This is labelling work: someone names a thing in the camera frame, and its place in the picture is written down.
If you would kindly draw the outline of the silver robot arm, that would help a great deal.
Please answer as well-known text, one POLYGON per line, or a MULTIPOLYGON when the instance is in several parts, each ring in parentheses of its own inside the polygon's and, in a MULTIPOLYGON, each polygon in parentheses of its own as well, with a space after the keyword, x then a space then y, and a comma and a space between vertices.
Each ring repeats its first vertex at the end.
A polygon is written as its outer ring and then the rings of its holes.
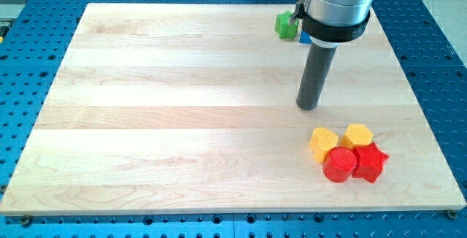
POLYGON ((313 44, 335 48, 360 37, 370 17, 373 0, 296 0, 288 23, 302 20, 302 30, 313 44))

